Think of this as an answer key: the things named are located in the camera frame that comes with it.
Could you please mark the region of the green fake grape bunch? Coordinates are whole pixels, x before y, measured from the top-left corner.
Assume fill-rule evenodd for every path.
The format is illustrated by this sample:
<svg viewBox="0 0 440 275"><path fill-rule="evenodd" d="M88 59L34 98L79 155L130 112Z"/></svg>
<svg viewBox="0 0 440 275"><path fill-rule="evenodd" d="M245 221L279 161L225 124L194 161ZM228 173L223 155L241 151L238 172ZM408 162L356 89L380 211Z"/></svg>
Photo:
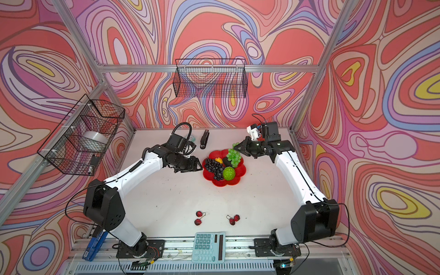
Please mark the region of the green fake grape bunch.
<svg viewBox="0 0 440 275"><path fill-rule="evenodd" d="M242 161L241 153L234 149L235 146L237 146L238 143L234 143L233 147L228 149L228 153L226 155L226 158L228 162L231 164L233 168L237 168Z"/></svg>

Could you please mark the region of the dark fake avocado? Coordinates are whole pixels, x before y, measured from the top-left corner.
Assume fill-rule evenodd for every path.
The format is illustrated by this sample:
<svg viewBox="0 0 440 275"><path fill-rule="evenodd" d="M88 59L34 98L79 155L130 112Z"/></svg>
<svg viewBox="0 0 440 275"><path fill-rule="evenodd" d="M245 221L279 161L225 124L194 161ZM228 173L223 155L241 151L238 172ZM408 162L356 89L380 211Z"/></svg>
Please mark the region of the dark fake avocado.
<svg viewBox="0 0 440 275"><path fill-rule="evenodd" d="M225 167L231 167L232 163L228 158L223 158L223 164L225 165Z"/></svg>

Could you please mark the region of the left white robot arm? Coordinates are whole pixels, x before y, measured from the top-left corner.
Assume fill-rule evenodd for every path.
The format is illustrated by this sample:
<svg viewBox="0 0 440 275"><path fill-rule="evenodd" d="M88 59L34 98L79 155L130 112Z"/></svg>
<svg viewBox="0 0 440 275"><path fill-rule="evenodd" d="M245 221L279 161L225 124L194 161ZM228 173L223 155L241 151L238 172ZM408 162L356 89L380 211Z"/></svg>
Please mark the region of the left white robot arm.
<svg viewBox="0 0 440 275"><path fill-rule="evenodd" d="M124 200L149 176L165 167L175 173L203 170L197 157L188 157L165 145L156 145L145 148L141 158L125 170L103 181L95 179L87 188L83 214L125 244L135 258L146 255L149 243L146 235L126 216Z"/></svg>

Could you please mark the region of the white tape roll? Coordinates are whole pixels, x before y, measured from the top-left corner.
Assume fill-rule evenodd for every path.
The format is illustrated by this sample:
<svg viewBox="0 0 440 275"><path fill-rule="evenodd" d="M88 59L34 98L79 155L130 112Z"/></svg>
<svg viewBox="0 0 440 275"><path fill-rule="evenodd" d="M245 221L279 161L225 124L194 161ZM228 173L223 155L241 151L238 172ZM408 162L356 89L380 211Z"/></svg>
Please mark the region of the white tape roll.
<svg viewBox="0 0 440 275"><path fill-rule="evenodd" d="M82 137L87 138L89 140L92 140L94 142L102 143L102 144L108 143L108 138L106 136L104 136L103 134L96 132L96 131L87 131L82 135Z"/></svg>

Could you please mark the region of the left red fake cherries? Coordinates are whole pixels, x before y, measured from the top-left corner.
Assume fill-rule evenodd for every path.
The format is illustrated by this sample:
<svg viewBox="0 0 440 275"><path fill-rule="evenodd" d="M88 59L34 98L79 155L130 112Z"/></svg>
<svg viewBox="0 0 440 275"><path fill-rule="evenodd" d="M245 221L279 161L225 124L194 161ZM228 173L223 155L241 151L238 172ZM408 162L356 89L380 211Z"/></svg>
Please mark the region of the left red fake cherries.
<svg viewBox="0 0 440 275"><path fill-rule="evenodd" d="M195 219L194 224L196 226L199 226L202 224L202 218L206 215L206 213L202 211L197 211L195 215L197 218Z"/></svg>

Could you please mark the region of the mint green calculator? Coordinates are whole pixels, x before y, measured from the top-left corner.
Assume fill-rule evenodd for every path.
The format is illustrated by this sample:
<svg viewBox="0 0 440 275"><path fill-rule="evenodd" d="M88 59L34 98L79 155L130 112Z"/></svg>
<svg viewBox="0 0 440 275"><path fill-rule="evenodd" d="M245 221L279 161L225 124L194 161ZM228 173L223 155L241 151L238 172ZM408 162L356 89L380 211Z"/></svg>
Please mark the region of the mint green calculator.
<svg viewBox="0 0 440 275"><path fill-rule="evenodd" d="M196 264L223 264L226 253L225 232L197 232L191 261Z"/></svg>

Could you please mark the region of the right red fake cherries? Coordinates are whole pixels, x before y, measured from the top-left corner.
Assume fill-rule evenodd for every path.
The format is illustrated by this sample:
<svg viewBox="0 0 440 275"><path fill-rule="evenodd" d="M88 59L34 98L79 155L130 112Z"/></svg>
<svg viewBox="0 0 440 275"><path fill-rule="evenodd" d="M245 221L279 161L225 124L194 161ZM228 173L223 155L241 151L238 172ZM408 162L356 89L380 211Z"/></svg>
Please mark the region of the right red fake cherries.
<svg viewBox="0 0 440 275"><path fill-rule="evenodd" d="M238 214L234 216L227 215L226 218L228 219L231 226L234 226L241 219Z"/></svg>

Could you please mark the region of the black fake grape bunch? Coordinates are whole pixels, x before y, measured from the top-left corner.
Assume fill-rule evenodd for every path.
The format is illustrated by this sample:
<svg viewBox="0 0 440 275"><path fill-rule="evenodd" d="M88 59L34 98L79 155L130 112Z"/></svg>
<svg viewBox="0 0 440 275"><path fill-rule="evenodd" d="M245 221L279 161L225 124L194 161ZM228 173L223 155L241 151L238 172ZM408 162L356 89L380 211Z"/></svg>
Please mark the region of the black fake grape bunch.
<svg viewBox="0 0 440 275"><path fill-rule="evenodd" d="M215 159L206 159L205 161L205 169L213 174L213 179L216 181L223 180L223 171L224 166L222 163L218 162Z"/></svg>

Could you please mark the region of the green fake custard apple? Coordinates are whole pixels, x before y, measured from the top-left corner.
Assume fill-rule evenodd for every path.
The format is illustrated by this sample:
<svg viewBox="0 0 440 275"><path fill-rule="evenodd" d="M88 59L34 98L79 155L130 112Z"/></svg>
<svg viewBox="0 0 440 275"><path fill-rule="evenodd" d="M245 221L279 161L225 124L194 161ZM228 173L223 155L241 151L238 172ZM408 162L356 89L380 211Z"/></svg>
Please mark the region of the green fake custard apple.
<svg viewBox="0 0 440 275"><path fill-rule="evenodd" d="M225 181L232 181L236 177L236 171L233 167L225 167L222 175Z"/></svg>

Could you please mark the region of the black stapler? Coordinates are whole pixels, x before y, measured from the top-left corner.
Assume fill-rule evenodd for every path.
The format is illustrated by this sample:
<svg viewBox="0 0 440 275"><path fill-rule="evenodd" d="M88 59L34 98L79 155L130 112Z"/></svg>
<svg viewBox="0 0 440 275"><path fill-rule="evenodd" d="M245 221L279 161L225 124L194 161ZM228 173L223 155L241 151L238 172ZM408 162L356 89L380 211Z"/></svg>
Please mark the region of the black stapler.
<svg viewBox="0 0 440 275"><path fill-rule="evenodd" d="M201 148L201 150L204 150L204 149L206 148L206 146L207 146L207 141L208 141L208 139L209 139L209 135L210 135L210 132L209 132L208 129L206 129L206 130L204 131L204 133L203 133L203 135L202 135L202 137L201 137L201 141L200 141L200 148Z"/></svg>

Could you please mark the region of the red fake cherries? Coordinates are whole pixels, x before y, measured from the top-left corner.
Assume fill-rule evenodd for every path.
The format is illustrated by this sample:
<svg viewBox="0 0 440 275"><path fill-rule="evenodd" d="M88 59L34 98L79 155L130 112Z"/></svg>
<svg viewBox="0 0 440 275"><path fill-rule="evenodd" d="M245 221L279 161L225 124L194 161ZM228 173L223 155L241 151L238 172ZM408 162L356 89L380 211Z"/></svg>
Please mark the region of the red fake cherries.
<svg viewBox="0 0 440 275"><path fill-rule="evenodd" d="M231 226L234 226L241 219L238 214L234 216L227 215L226 218L228 219Z"/></svg>
<svg viewBox="0 0 440 275"><path fill-rule="evenodd" d="M206 213L202 211L197 211L195 215L197 218L195 219L194 224L196 226L199 226L202 224L202 218L206 215Z"/></svg>

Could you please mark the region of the red flower-shaped fruit bowl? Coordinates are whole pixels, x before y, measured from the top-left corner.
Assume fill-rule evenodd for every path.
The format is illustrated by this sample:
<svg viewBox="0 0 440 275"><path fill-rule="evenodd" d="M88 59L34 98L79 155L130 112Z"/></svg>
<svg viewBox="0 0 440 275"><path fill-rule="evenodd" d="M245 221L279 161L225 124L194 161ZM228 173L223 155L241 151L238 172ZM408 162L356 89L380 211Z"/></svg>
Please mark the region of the red flower-shaped fruit bowl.
<svg viewBox="0 0 440 275"><path fill-rule="evenodd" d="M232 148L212 151L202 166L203 177L216 187L237 185L247 172L243 157Z"/></svg>

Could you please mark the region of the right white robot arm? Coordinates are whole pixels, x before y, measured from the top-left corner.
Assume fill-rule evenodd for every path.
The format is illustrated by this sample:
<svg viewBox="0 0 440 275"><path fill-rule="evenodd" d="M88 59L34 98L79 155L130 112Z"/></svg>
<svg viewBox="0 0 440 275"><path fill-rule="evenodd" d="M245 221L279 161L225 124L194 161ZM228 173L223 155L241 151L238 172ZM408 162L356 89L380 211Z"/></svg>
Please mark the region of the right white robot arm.
<svg viewBox="0 0 440 275"><path fill-rule="evenodd" d="M316 187L290 141L262 142L246 137L234 149L255 159L269 156L293 191L296 203L293 218L289 225L271 231L269 245L263 246L263 249L282 256L290 246L335 235L340 205L334 199L327 199Z"/></svg>

